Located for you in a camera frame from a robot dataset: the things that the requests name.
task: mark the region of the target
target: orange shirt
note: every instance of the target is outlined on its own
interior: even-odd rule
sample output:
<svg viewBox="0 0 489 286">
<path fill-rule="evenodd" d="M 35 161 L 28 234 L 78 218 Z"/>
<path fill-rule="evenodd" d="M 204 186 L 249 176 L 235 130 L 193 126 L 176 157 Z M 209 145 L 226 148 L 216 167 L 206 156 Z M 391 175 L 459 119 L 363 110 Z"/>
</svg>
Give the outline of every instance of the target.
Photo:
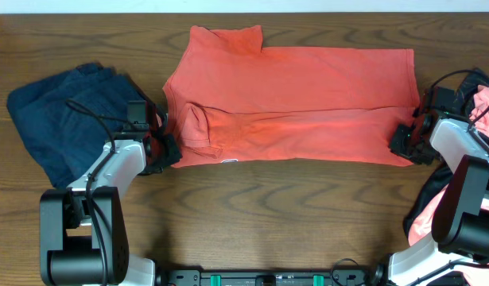
<svg viewBox="0 0 489 286">
<path fill-rule="evenodd" d="M 262 48 L 260 26 L 192 27 L 164 90 L 175 167 L 308 158 L 406 166 L 388 144 L 419 105 L 413 50 Z"/>
</svg>

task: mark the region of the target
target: wooden table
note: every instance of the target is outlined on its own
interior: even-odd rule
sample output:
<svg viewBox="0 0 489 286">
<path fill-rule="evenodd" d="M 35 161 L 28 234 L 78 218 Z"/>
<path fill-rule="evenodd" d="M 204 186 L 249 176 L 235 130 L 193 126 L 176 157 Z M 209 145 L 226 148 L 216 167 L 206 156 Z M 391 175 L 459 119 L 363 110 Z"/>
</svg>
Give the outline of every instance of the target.
<svg viewBox="0 0 489 286">
<path fill-rule="evenodd" d="M 10 120 L 7 95 L 96 60 L 165 104 L 161 88 L 192 25 L 262 25 L 266 46 L 414 48 L 420 90 L 456 69 L 489 74 L 489 14 L 0 16 L 0 285 L 41 284 L 38 208 L 50 187 Z M 315 160 L 168 169 L 138 177 L 122 207 L 131 251 L 162 265 L 372 264 L 407 246 L 403 217 L 433 169 Z"/>
</svg>

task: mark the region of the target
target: dark blue jeans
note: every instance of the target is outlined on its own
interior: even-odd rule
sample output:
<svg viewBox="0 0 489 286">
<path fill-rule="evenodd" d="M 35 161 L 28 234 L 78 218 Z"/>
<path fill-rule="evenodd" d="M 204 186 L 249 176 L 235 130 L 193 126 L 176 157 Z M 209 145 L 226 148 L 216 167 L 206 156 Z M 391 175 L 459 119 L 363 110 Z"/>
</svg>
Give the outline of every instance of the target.
<svg viewBox="0 0 489 286">
<path fill-rule="evenodd" d="M 91 167 L 108 139 L 94 118 L 68 108 L 66 99 L 96 114 L 125 119 L 127 102 L 143 98 L 125 76 L 97 64 L 85 64 L 10 93 L 7 109 L 27 151 L 52 186 L 60 188 Z M 112 131 L 122 128 L 121 122 L 105 123 Z"/>
</svg>

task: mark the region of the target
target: pink cloth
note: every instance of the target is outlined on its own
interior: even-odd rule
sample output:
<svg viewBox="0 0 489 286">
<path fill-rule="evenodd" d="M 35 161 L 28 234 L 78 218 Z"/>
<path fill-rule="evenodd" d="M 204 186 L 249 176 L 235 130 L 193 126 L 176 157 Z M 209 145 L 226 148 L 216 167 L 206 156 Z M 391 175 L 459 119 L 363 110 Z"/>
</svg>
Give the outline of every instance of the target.
<svg viewBox="0 0 489 286">
<path fill-rule="evenodd" d="M 471 119 L 481 114 L 489 105 L 489 87 L 479 86 L 478 93 L 474 95 L 475 109 L 472 111 Z M 476 128 L 489 137 L 489 112 L 475 123 Z M 428 206 L 415 219 L 409 231 L 409 244 L 413 245 L 432 231 L 433 213 L 435 212 L 445 189 L 429 202 Z M 489 211 L 489 200 L 483 201 L 481 208 Z M 489 269 L 465 269 L 464 276 L 472 286 L 489 285 Z"/>
</svg>

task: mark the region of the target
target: black cable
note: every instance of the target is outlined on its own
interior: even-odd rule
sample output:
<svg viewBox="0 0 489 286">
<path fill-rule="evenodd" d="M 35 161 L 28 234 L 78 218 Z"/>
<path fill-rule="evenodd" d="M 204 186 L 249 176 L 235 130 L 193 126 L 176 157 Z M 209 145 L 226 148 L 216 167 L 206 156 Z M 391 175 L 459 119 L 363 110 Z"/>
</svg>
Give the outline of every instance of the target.
<svg viewBox="0 0 489 286">
<path fill-rule="evenodd" d="M 107 133 L 108 137 L 110 138 L 110 142 L 111 142 L 110 152 L 108 153 L 108 155 L 106 155 L 101 160 L 101 162 L 99 162 L 99 164 L 94 168 L 94 170 L 92 170 L 92 172 L 88 174 L 87 185 L 85 187 L 85 199 L 87 200 L 87 208 L 89 211 L 89 215 L 91 216 L 92 225 L 94 226 L 95 236 L 97 237 L 97 240 L 99 243 L 99 250 L 101 253 L 101 263 L 103 265 L 103 282 L 102 282 L 102 285 L 107 286 L 107 284 L 108 284 L 107 250 L 106 250 L 105 245 L 104 245 L 101 227 L 99 225 L 97 216 L 95 214 L 95 208 L 94 208 L 95 201 L 92 198 L 91 186 L 92 186 L 92 183 L 95 181 L 95 177 L 97 177 L 99 171 L 109 161 L 109 159 L 115 154 L 115 139 L 113 138 L 111 131 L 108 128 L 108 126 L 103 122 L 103 119 L 109 119 L 109 118 L 105 118 L 104 116 L 99 116 L 99 115 L 95 114 L 92 110 L 88 109 L 87 107 L 85 107 L 81 103 L 79 103 L 75 100 L 72 100 L 72 99 L 67 99 L 66 105 L 76 112 L 80 112 L 81 114 L 86 114 L 86 115 L 89 115 L 89 116 L 95 118 L 98 121 L 98 123 L 104 128 L 104 130 Z M 82 110 L 75 108 L 72 105 L 78 106 Z"/>
<path fill-rule="evenodd" d="M 80 109 L 72 106 L 71 103 L 77 105 L 78 107 L 82 108 L 83 110 L 80 110 Z M 111 117 L 111 116 L 106 116 L 106 115 L 97 115 L 93 111 L 89 110 L 87 107 L 85 107 L 84 105 L 82 105 L 81 103 L 76 102 L 76 101 L 74 101 L 72 99 L 67 99 L 66 100 L 66 105 L 71 110 L 74 110 L 74 111 L 76 111 L 78 113 L 81 113 L 81 114 L 85 114 L 85 115 L 91 116 L 93 118 L 106 119 L 106 120 L 111 120 L 111 121 L 116 121 L 116 122 L 127 123 L 131 127 L 131 129 L 133 129 L 135 131 L 138 131 L 138 128 L 132 122 L 130 122 L 127 119 L 116 118 L 116 117 Z"/>
<path fill-rule="evenodd" d="M 339 264 L 341 264 L 342 262 L 345 262 L 345 261 L 350 261 L 350 262 L 353 262 L 355 265 L 359 266 L 359 263 L 355 262 L 355 260 L 351 259 L 351 258 L 343 258 L 343 259 L 340 259 L 338 260 L 333 266 L 332 266 L 332 269 L 331 269 L 331 279 L 334 281 L 334 283 L 336 283 L 338 286 L 343 286 L 340 282 L 338 282 L 338 280 L 334 279 L 334 275 L 332 275 L 334 273 L 334 269 L 336 268 L 336 266 L 338 266 Z M 362 285 L 365 285 L 366 284 L 366 280 L 364 282 L 362 282 L 361 284 L 357 284 L 356 286 L 362 286 Z"/>
<path fill-rule="evenodd" d="M 422 278 L 417 278 L 416 282 L 414 282 L 410 286 L 419 285 L 423 281 L 426 281 L 426 280 L 428 280 L 430 278 L 433 278 L 434 276 L 437 276 L 437 275 L 441 274 L 442 272 L 444 272 L 444 271 L 446 271 L 448 269 L 454 269 L 454 267 L 457 266 L 457 265 L 472 267 L 472 268 L 476 268 L 476 269 L 489 269 L 489 264 L 488 265 L 480 265 L 480 264 L 470 263 L 470 262 L 450 261 L 449 263 L 447 263 L 443 267 L 440 267 L 439 269 L 431 272 L 430 274 L 428 274 L 426 276 L 423 276 Z"/>
<path fill-rule="evenodd" d="M 483 73 L 481 72 L 478 72 L 478 71 L 474 71 L 474 70 L 469 70 L 469 69 L 463 69 L 463 70 L 459 70 L 459 71 L 453 71 L 453 72 L 449 72 L 447 75 L 444 75 L 442 76 L 441 78 L 439 78 L 438 80 L 435 81 L 435 83 L 432 84 L 431 86 L 431 89 L 433 89 L 438 83 L 440 83 L 442 80 L 444 79 L 447 79 L 449 76 L 452 76 L 452 75 L 457 75 L 457 74 L 462 74 L 462 73 L 472 73 L 474 75 L 477 75 L 478 77 L 480 77 L 481 79 L 484 79 L 484 82 L 489 84 L 489 77 L 487 75 L 484 75 Z M 478 122 L 486 113 L 488 113 L 489 111 L 489 105 L 488 107 L 480 114 L 478 115 L 477 117 L 475 117 L 475 119 L 472 121 L 470 128 L 469 130 L 475 125 L 476 122 Z"/>
</svg>

